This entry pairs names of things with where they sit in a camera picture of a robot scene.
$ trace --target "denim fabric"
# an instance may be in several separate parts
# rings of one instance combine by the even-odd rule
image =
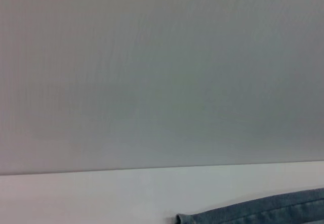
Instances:
[[[195,215],[178,214],[176,224],[323,224],[324,189],[271,196]]]

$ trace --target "jeans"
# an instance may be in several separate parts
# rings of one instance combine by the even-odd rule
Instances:
[[[276,195],[176,217],[176,224],[287,223],[324,224],[324,189]]]

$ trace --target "white surface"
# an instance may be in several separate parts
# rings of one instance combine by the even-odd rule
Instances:
[[[5,224],[170,224],[255,198],[324,187],[324,162],[0,177]]]
[[[324,160],[324,0],[0,0],[0,174]]]

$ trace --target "gray wall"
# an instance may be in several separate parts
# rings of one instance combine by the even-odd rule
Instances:
[[[324,160],[324,0],[0,0],[0,173]]]

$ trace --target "blue denim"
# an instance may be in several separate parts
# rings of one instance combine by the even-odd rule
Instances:
[[[251,200],[195,215],[178,214],[176,224],[324,223],[324,189]]]

